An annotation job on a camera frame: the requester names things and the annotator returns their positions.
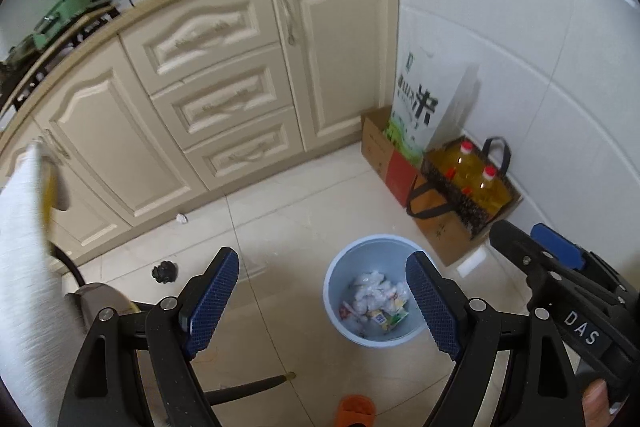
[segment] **blue gripper pad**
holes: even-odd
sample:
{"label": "blue gripper pad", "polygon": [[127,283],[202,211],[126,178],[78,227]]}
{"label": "blue gripper pad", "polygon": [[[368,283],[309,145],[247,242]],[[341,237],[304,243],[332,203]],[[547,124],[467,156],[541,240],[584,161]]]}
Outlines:
{"label": "blue gripper pad", "polygon": [[405,273],[438,349],[457,361],[466,344],[468,329],[464,292],[453,281],[444,279],[424,252],[409,256]]}
{"label": "blue gripper pad", "polygon": [[584,268],[582,249],[565,239],[543,223],[534,225],[531,238],[552,254],[565,267],[581,270]]}
{"label": "blue gripper pad", "polygon": [[188,334],[183,345],[185,356],[193,360],[207,349],[222,312],[238,282],[240,261],[231,248],[222,248],[203,275],[194,277],[180,294],[179,322]]}

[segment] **blue textured pad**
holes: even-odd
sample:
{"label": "blue textured pad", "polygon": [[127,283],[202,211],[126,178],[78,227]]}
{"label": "blue textured pad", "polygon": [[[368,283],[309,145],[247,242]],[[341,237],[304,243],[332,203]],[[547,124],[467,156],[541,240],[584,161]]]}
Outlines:
{"label": "blue textured pad", "polygon": [[555,230],[543,223],[534,225],[531,229],[531,238],[542,245],[558,261],[567,268],[581,270],[584,268],[584,259],[579,247],[565,239]]}
{"label": "blue textured pad", "polygon": [[458,322],[418,260],[417,253],[406,261],[406,282],[414,295],[438,349],[456,360],[462,346],[458,342]]}
{"label": "blue textured pad", "polygon": [[197,352],[209,346],[226,303],[238,282],[239,269],[238,254],[230,250],[191,314],[190,336],[184,344],[185,354],[190,360],[193,360]]}

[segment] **tile floor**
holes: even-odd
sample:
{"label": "tile floor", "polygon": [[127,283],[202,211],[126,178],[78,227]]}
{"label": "tile floor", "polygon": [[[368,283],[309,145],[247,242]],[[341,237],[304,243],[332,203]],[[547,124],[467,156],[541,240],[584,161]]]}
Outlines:
{"label": "tile floor", "polygon": [[[178,295],[221,247],[241,255],[238,285],[209,348],[194,360],[194,370],[205,390],[287,371],[298,377],[216,407],[225,427],[330,427],[340,397],[353,393],[374,400],[377,427],[423,425],[452,369],[429,332],[401,347],[367,349],[343,338],[322,305],[326,268],[351,241],[393,233],[430,251],[361,156],[359,144],[240,190],[188,217],[188,224],[167,223],[81,271],[88,281],[108,282],[133,300],[155,303]],[[523,312],[524,281],[512,278],[489,247],[471,255],[462,267],[466,259],[440,268],[467,296],[484,298],[500,311]],[[159,285],[151,268],[164,259],[178,265],[178,279]],[[477,266],[469,271],[469,265]],[[75,290],[68,276],[65,287]],[[489,425],[505,366],[505,357],[498,357],[478,426]]]}

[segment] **white cloth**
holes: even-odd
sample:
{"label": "white cloth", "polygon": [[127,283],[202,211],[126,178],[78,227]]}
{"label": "white cloth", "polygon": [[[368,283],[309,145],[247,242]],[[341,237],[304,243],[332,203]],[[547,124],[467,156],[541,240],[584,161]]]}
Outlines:
{"label": "white cloth", "polygon": [[84,334],[48,267],[41,165],[31,145],[0,194],[0,377],[33,427],[56,427]]}

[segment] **beige cabinet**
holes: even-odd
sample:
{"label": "beige cabinet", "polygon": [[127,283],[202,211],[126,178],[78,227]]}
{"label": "beige cabinet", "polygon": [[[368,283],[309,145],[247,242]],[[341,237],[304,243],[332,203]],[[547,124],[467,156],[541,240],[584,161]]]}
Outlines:
{"label": "beige cabinet", "polygon": [[305,149],[360,131],[390,103],[398,0],[273,0]]}
{"label": "beige cabinet", "polygon": [[152,97],[181,149],[292,105],[280,44],[199,71]]}
{"label": "beige cabinet", "polygon": [[117,40],[74,68],[34,119],[65,164],[132,226],[206,190]]}
{"label": "beige cabinet", "polygon": [[[27,147],[36,138],[44,139],[48,144],[44,133],[29,119],[0,157],[2,185],[12,176]],[[72,259],[82,263],[82,258],[94,248],[131,227],[89,190],[61,158],[58,158],[58,166],[68,190],[69,208],[52,211],[49,238]]]}
{"label": "beige cabinet", "polygon": [[214,190],[301,152],[296,112],[289,107],[206,140],[186,154]]}
{"label": "beige cabinet", "polygon": [[277,41],[271,0],[184,0],[122,34],[148,93]]}

